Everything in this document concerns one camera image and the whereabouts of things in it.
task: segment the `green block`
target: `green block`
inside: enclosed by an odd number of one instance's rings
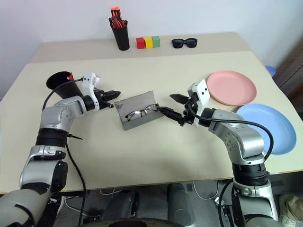
[[[160,47],[160,37],[159,36],[153,36],[152,37],[152,43],[153,43],[153,47]]]

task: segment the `red block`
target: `red block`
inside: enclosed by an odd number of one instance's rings
[[[145,48],[145,44],[144,44],[144,38],[137,38],[137,48],[138,49],[144,49]]]

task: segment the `white wall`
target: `white wall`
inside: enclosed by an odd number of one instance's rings
[[[0,99],[41,43],[112,38],[115,5],[131,37],[234,31],[273,66],[303,37],[302,0],[2,0]]]

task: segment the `blue plate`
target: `blue plate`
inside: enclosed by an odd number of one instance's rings
[[[241,115],[246,121],[255,122],[268,128],[274,137],[274,148],[272,154],[284,155],[290,152],[297,140],[293,125],[278,110],[262,104],[248,104],[242,106],[237,114]],[[269,148],[269,136],[262,129],[251,126],[260,133],[264,140],[264,153]]]

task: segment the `pink plate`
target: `pink plate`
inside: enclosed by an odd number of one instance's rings
[[[246,105],[257,95],[256,87],[248,77],[230,70],[211,74],[207,86],[212,97],[225,105]]]

